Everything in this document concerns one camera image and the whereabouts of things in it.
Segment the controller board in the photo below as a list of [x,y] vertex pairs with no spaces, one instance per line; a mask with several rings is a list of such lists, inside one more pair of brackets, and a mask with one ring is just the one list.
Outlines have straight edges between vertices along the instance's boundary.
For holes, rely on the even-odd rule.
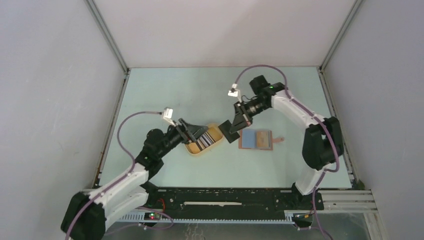
[[295,214],[293,216],[294,222],[312,222],[313,220],[314,220],[314,215],[311,213]]
[[148,221],[159,221],[162,219],[162,215],[157,212],[146,212],[143,219]]

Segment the left controller board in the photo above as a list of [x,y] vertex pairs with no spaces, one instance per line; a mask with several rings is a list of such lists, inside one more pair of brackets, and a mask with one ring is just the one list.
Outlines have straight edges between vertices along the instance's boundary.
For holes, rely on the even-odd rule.
[[157,212],[146,212],[143,219],[148,221],[159,221],[162,219],[162,215]]

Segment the black credit card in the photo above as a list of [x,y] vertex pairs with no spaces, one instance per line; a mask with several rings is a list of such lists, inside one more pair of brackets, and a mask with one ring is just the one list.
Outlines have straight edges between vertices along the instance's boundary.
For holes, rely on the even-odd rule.
[[229,144],[235,142],[236,140],[240,138],[240,134],[237,131],[233,133],[230,132],[231,126],[232,126],[232,123],[229,120],[224,121],[218,126],[222,135],[225,137],[225,139],[228,141]]

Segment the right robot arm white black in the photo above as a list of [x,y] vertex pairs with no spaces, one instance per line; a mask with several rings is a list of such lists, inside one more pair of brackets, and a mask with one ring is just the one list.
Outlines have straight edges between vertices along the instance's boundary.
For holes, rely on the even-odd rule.
[[233,83],[228,96],[237,98],[234,119],[228,132],[235,134],[253,124],[254,116],[268,109],[284,114],[303,131],[302,159],[306,166],[294,183],[297,191],[291,194],[291,204],[304,209],[311,202],[314,192],[326,173],[340,169],[340,156],[344,152],[340,122],[336,117],[323,117],[301,103],[285,83],[270,84],[263,75],[249,83],[254,97],[242,100],[237,83]]

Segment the striped cards in tray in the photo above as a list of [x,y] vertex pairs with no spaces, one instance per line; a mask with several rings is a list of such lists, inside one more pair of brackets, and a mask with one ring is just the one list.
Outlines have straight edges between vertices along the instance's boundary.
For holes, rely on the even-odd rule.
[[209,132],[205,132],[202,134],[197,142],[195,142],[196,146],[199,148],[200,151],[205,150],[208,147],[211,147],[216,141],[214,138],[210,135]]

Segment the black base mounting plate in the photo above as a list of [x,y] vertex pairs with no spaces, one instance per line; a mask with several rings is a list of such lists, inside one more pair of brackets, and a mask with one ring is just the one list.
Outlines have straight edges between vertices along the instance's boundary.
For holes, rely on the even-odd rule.
[[292,188],[159,187],[145,207],[172,218],[219,220],[284,220],[290,211],[322,211],[320,193],[303,196]]

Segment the gold credit card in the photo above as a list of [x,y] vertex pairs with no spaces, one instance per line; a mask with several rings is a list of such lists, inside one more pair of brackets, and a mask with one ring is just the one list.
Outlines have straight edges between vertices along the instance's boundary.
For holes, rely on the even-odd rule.
[[269,131],[261,130],[256,132],[256,147],[258,149],[269,149],[271,147]]

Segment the oval wooden tray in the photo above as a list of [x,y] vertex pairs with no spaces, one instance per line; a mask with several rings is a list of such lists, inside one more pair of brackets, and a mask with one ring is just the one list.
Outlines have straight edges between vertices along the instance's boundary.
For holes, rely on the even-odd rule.
[[224,135],[216,123],[210,123],[207,126],[208,130],[196,142],[184,145],[190,155],[200,156],[212,150],[223,141]]

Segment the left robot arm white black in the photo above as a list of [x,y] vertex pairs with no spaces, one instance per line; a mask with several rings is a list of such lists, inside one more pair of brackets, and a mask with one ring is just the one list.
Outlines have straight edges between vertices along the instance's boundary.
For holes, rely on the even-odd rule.
[[60,229],[67,240],[100,240],[109,227],[131,210],[153,208],[158,194],[143,185],[163,167],[163,157],[180,144],[197,142],[208,130],[180,118],[163,132],[146,134],[141,152],[131,155],[131,165],[117,177],[89,192],[75,193],[68,204]]

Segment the brown leather card holder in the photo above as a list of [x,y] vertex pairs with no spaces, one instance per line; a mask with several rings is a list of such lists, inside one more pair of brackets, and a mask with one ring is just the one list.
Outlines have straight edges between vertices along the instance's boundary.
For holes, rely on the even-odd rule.
[[[270,148],[260,149],[256,147],[256,132],[257,131],[269,131],[270,132]],[[258,130],[258,129],[242,129],[240,132],[240,138],[238,140],[238,148],[242,150],[260,150],[260,151],[272,151],[274,149],[274,144],[282,143],[285,138],[282,136],[273,137],[273,132],[271,130]]]

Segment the right controller board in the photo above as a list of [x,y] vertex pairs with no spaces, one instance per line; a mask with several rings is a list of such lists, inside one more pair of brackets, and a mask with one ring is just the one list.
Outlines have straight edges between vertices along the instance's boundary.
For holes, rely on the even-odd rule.
[[293,216],[294,222],[312,222],[313,220],[314,220],[314,215],[311,213],[295,214]]

